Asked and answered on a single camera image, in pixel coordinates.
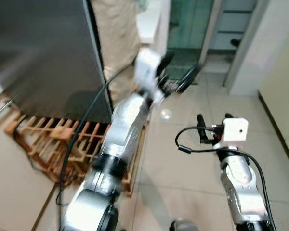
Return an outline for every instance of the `black cable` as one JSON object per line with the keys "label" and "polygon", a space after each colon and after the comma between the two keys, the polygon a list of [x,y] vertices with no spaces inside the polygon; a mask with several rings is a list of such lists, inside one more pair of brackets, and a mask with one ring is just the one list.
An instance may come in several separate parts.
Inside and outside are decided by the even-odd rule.
{"label": "black cable", "polygon": [[[184,131],[191,130],[191,129],[212,130],[213,128],[203,128],[203,127],[194,126],[194,127],[187,127],[187,128],[182,129],[181,131],[178,132],[178,134],[175,137],[175,144],[177,145],[179,150],[184,151],[184,152],[189,153],[189,154],[190,153],[208,153],[208,152],[216,152],[216,151],[225,151],[224,148],[195,150],[195,149],[191,149],[191,148],[188,148],[186,146],[180,145],[178,143],[178,139],[179,139],[180,135]],[[269,220],[270,220],[271,226],[273,228],[273,231],[276,231],[275,223],[274,223],[272,212],[271,212],[271,206],[270,206],[270,202],[269,202],[269,197],[268,197],[268,193],[267,193],[267,190],[266,190],[265,178],[264,178],[264,174],[262,172],[260,164],[258,163],[258,161],[253,156],[251,156],[250,154],[248,154],[248,153],[246,153],[244,151],[235,150],[235,149],[231,149],[229,151],[231,151],[233,153],[238,153],[238,154],[240,154],[240,155],[242,155],[244,157],[247,157],[247,158],[251,159],[254,162],[254,164],[256,165],[257,170],[258,170],[258,172],[260,174],[261,182],[262,182],[263,196],[264,196],[265,206],[266,206],[266,209],[267,209],[267,212],[268,212]]]}
{"label": "black cable", "polygon": [[62,191],[63,191],[63,180],[64,180],[64,175],[65,175],[65,169],[66,169],[66,165],[68,163],[68,158],[71,154],[72,148],[78,138],[78,133],[80,133],[80,131],[83,129],[86,119],[89,115],[89,113],[91,112],[91,110],[93,109],[97,99],[99,98],[99,96],[104,93],[106,87],[114,80],[114,78],[116,78],[118,75],[120,75],[123,71],[125,71],[127,68],[129,68],[130,66],[133,65],[133,62],[131,62],[130,64],[122,67],[120,70],[118,70],[103,86],[102,88],[99,90],[99,92],[96,94],[95,98],[92,100],[90,106],[88,107],[86,113],[84,114],[84,116],[81,119],[81,122],[79,123],[79,125],[77,126],[75,133],[71,139],[71,142],[69,143],[69,146],[67,148],[67,152],[66,155],[63,159],[63,163],[62,163],[62,168],[61,168],[61,173],[59,176],[59,202],[58,202],[58,217],[59,217],[59,231],[61,231],[61,205],[62,205]]}
{"label": "black cable", "polygon": [[[70,183],[69,183],[68,185],[66,185],[65,188],[67,188],[68,186],[70,186],[77,177],[78,177],[78,174],[76,173],[76,174],[74,175],[73,179],[70,181]],[[60,203],[58,202],[58,199],[59,199],[59,194],[58,194],[57,197],[56,197],[56,205],[59,205],[59,206],[61,206],[61,207],[68,206],[69,203],[70,203],[70,202],[69,202],[69,203],[65,203],[65,204],[60,204]]]}

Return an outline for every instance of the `metal rod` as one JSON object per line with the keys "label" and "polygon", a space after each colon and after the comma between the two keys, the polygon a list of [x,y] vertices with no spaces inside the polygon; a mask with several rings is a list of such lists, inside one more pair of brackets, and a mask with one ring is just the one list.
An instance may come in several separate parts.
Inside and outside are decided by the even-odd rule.
{"label": "metal rod", "polygon": [[10,106],[13,103],[13,100],[9,100],[2,108],[0,108],[0,114],[4,111],[5,108]]}

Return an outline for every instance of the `glass door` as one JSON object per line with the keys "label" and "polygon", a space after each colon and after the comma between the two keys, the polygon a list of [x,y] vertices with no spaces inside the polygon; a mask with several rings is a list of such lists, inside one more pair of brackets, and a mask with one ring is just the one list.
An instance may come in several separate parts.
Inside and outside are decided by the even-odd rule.
{"label": "glass door", "polygon": [[199,58],[214,0],[172,0],[168,51],[175,57],[167,67],[170,79],[179,80]]}

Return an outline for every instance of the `beige pants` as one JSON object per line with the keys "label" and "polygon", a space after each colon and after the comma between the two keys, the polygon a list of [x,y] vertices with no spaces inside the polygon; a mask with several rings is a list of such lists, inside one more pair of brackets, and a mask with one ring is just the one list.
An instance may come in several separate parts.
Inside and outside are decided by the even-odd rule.
{"label": "beige pants", "polygon": [[[130,63],[139,43],[135,0],[92,0],[108,80],[116,71]],[[133,88],[133,69],[118,76],[109,89],[114,105],[127,97]]]}

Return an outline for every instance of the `gray refrigerator door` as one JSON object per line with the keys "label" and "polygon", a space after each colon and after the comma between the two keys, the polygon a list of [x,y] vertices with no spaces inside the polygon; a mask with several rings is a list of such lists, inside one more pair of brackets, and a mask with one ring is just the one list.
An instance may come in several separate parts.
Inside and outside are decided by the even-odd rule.
{"label": "gray refrigerator door", "polygon": [[[0,0],[0,84],[29,116],[81,119],[105,83],[86,0]],[[88,120],[109,123],[106,90]]]}

